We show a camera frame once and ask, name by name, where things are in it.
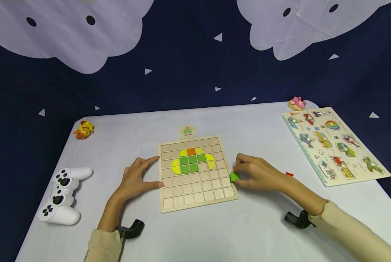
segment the forearm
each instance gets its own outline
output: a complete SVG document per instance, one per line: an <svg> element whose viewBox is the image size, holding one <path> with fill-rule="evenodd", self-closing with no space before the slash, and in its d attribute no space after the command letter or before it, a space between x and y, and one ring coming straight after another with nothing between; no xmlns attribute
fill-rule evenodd
<svg viewBox="0 0 391 262"><path fill-rule="evenodd" d="M121 210L123 209L124 201L121 201L116 196L111 196L105 205L104 213L102 213L97 230L114 232L118 227L118 220Z"/></svg>
<svg viewBox="0 0 391 262"><path fill-rule="evenodd" d="M117 262L123 244L118 227L119 215L124 201L115 195L105 205L104 213L96 230L91 234L86 253L86 262Z"/></svg>
<svg viewBox="0 0 391 262"><path fill-rule="evenodd" d="M391 262L391 246L333 202L325 204L322 214L309 216L309 220L321 234L341 245L358 261Z"/></svg>
<svg viewBox="0 0 391 262"><path fill-rule="evenodd" d="M308 212L309 220L320 233L344 247L358 261L391 262L391 246L333 202L323 199L293 177L287 177L281 192Z"/></svg>
<svg viewBox="0 0 391 262"><path fill-rule="evenodd" d="M281 192L295 201L309 215L320 215L328 202L291 176L284 178Z"/></svg>

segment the hand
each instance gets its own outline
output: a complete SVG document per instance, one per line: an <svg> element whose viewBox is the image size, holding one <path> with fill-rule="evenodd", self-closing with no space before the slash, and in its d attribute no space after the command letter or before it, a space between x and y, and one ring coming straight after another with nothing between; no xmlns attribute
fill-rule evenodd
<svg viewBox="0 0 391 262"><path fill-rule="evenodd" d="M144 182L142 172L153 162L157 161L159 156L151 157L147 160L136 158L130 167L124 169L123 181L112 194L113 198L126 202L130 198L134 198L143 191L164 187L165 185L159 181Z"/></svg>
<svg viewBox="0 0 391 262"><path fill-rule="evenodd" d="M251 176L249 180L235 180L236 184L241 187L260 190L281 191L286 180L291 178L278 171L264 159L241 153L236 156L236 166L233 171L245 171Z"/></svg>

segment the orange toy lion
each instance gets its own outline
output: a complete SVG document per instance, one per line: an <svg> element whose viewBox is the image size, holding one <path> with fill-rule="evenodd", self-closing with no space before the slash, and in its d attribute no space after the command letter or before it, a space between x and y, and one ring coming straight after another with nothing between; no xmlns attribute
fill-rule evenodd
<svg viewBox="0 0 391 262"><path fill-rule="evenodd" d="M89 121L82 121L80 124L81 126L73 133L76 134L77 139L83 140L94 132L94 126Z"/></svg>

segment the green block in hand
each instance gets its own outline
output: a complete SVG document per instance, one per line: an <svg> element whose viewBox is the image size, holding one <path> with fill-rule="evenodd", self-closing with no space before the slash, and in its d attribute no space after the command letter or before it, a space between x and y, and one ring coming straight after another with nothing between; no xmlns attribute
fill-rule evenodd
<svg viewBox="0 0 391 262"><path fill-rule="evenodd" d="M239 174L238 173L231 173L230 174L230 181L231 182L234 182L236 179L241 179L241 177L239 176Z"/></svg>

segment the dark blue backdrop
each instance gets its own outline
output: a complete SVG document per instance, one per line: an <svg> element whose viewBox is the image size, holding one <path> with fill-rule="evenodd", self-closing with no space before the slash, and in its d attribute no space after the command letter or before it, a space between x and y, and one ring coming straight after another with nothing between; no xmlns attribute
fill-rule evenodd
<svg viewBox="0 0 391 262"><path fill-rule="evenodd" d="M333 107L391 172L391 4L285 61L251 47L236 1L155 1L143 28L132 51L92 75L0 47L0 261L16 258L72 124L84 116L301 95ZM219 33L223 42L213 40ZM340 57L328 61L333 53ZM380 118L368 118L372 111ZM391 197L391 178L378 182Z"/></svg>

